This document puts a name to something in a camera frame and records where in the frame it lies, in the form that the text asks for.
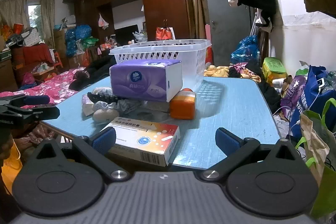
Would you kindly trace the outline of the yellow blanket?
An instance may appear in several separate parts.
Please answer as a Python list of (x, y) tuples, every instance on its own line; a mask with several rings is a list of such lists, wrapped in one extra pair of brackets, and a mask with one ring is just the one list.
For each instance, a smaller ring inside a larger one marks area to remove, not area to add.
[(238, 63), (238, 65), (218, 67), (210, 65), (207, 69), (205, 69), (203, 75), (205, 77), (250, 79), (256, 83), (260, 83), (261, 77), (246, 68), (245, 66), (246, 63)]

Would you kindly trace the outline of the white orange medicine box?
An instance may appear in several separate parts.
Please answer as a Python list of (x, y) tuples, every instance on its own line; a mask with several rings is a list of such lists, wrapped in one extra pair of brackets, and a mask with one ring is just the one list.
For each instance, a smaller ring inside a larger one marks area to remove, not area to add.
[(166, 167), (177, 142), (179, 126), (117, 117), (106, 127), (116, 132), (110, 153), (130, 160)]

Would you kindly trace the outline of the purple tissue pack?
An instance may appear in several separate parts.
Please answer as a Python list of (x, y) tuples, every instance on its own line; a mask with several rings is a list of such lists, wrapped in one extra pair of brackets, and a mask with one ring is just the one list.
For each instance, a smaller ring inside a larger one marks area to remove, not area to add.
[(180, 60), (129, 60), (109, 74), (113, 94), (134, 100), (170, 102), (183, 87)]

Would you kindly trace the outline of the bagged socks bundle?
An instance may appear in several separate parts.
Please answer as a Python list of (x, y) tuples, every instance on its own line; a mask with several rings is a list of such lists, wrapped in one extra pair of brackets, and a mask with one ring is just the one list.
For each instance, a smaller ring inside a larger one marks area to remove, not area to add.
[(111, 88), (95, 88), (87, 93), (93, 103), (92, 119), (95, 123), (109, 123), (114, 118), (129, 114), (142, 105), (141, 101), (118, 97)]

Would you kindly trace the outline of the blue plastic bag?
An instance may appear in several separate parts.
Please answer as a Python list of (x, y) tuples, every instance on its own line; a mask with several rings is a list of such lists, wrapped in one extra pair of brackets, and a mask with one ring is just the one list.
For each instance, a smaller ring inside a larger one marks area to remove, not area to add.
[(248, 63), (249, 61), (260, 64), (260, 49), (257, 35), (247, 36), (242, 39), (235, 51), (231, 53), (231, 63)]

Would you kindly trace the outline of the white plastic basket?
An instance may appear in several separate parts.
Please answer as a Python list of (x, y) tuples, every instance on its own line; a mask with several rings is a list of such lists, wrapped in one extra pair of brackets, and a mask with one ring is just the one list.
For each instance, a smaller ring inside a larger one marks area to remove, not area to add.
[(110, 50), (117, 63), (128, 60), (180, 60), (183, 87), (197, 92), (203, 82), (206, 51), (211, 42), (205, 39), (157, 40), (135, 43)]

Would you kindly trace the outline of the orange bottle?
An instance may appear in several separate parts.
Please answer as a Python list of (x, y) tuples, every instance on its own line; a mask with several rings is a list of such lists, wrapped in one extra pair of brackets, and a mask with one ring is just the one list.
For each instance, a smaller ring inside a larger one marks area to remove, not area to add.
[(192, 120), (195, 116), (196, 93), (189, 88), (180, 90), (169, 102), (169, 114), (173, 119)]

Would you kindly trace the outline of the green paper bag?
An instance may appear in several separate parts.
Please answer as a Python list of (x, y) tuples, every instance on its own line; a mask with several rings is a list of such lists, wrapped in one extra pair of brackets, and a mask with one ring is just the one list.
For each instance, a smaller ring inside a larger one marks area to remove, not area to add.
[(304, 145), (306, 166), (318, 184), (318, 195), (311, 216), (326, 218), (335, 213), (335, 136), (327, 128), (326, 114), (330, 106), (335, 106), (331, 98), (317, 114), (306, 110), (300, 115), (302, 138), (296, 145)]

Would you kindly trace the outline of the green lidded box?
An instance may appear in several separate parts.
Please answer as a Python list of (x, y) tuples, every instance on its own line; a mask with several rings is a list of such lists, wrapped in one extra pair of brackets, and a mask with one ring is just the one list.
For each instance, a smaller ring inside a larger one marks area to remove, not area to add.
[(268, 84), (275, 79), (285, 79), (287, 72), (282, 62), (275, 57), (266, 57), (262, 64), (262, 73)]

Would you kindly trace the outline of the blue shopping bag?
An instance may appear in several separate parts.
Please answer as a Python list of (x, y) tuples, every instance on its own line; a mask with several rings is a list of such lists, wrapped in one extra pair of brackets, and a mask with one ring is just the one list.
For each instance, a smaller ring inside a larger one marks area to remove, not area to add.
[(325, 67), (309, 67), (305, 87), (297, 101), (290, 122), (291, 134), (294, 139), (298, 140), (302, 137), (301, 129), (297, 122), (303, 111), (311, 110), (322, 116), (325, 103), (331, 98), (335, 99), (335, 89), (329, 84), (327, 73), (328, 71)]

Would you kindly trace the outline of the red white hanging bag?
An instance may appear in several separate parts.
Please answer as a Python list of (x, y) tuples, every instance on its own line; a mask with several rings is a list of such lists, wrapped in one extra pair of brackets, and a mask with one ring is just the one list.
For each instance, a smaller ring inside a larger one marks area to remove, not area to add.
[(172, 27), (157, 27), (155, 31), (156, 40), (175, 40), (175, 33)]

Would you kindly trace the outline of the window curtains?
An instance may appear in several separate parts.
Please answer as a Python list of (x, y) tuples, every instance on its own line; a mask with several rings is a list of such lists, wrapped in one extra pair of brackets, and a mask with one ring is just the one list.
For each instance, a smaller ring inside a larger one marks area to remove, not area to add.
[[(50, 47), (55, 47), (55, 0), (39, 0), (42, 17), (42, 38)], [(28, 0), (1, 0), (1, 23), (13, 27), (15, 23), (30, 26)]]

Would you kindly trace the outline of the small purple tissue packet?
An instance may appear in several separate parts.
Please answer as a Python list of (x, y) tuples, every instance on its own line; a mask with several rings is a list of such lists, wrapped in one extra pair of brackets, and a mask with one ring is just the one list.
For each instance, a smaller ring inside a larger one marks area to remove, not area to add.
[(83, 114), (88, 117), (94, 113), (94, 103), (84, 94), (81, 98), (81, 107)]

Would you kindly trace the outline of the grey door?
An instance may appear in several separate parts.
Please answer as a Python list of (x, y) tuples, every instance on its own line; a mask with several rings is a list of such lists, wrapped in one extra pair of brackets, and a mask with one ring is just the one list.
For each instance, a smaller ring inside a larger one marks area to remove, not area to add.
[(207, 0), (214, 64), (229, 65), (231, 53), (249, 36), (252, 10), (247, 6), (232, 7), (228, 0)]

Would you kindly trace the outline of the pink floral bedding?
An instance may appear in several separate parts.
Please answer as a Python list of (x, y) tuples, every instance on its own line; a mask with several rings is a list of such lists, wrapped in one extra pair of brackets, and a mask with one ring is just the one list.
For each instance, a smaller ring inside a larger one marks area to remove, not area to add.
[(50, 104), (57, 105), (77, 93), (77, 91), (71, 90), (69, 86), (75, 80), (75, 73), (83, 70), (84, 67), (70, 69), (33, 88), (16, 92), (1, 92), (1, 97), (21, 94), (27, 96), (49, 96)]

